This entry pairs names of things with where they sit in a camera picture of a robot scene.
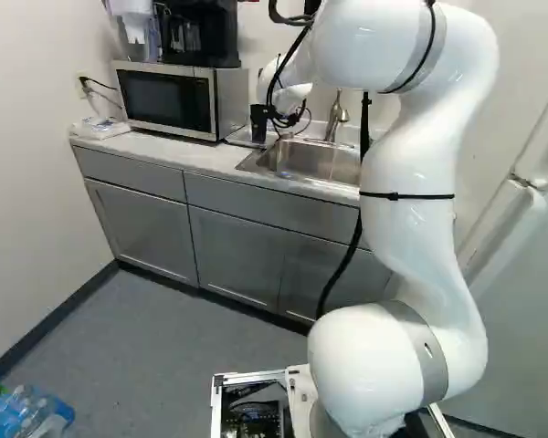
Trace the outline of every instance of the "cabinet door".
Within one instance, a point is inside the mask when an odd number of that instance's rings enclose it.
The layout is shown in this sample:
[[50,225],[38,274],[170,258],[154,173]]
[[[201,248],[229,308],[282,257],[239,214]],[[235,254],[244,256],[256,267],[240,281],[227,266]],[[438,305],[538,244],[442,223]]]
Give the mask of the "cabinet door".
[[197,286],[186,205],[103,182],[86,185],[116,257]]
[[[346,245],[293,234],[284,260],[279,313],[314,321],[322,289],[340,264]],[[332,289],[325,310],[388,298],[385,286],[391,271],[372,253],[358,249]]]
[[190,207],[201,287],[276,311],[287,233]]

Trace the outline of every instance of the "coffee maker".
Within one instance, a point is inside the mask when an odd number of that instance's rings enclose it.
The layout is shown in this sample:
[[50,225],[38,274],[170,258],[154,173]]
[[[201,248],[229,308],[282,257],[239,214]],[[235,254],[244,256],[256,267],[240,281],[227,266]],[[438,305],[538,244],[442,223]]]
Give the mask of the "coffee maker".
[[237,0],[154,0],[164,64],[238,68]]

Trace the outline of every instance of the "microwave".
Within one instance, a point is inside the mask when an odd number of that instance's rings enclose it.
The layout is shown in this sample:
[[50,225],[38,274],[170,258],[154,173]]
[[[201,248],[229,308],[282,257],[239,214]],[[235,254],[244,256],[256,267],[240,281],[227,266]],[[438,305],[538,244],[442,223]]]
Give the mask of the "microwave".
[[134,128],[219,141],[249,118],[248,70],[113,61]]

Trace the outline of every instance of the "faucet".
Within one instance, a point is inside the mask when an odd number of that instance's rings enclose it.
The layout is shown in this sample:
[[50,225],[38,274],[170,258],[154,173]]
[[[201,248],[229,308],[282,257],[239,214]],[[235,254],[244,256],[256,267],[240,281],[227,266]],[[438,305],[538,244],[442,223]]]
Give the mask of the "faucet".
[[327,121],[327,129],[325,130],[325,140],[335,143],[335,135],[339,123],[346,123],[350,120],[349,112],[341,106],[341,89],[337,89],[337,97],[329,111],[329,121]]

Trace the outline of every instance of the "plastic bottle pack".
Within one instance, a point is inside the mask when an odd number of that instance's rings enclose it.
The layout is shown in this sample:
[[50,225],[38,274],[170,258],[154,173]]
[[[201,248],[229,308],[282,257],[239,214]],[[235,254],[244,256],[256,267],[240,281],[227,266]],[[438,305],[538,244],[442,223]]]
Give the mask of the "plastic bottle pack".
[[31,385],[0,391],[0,438],[59,438],[74,420],[73,408]]

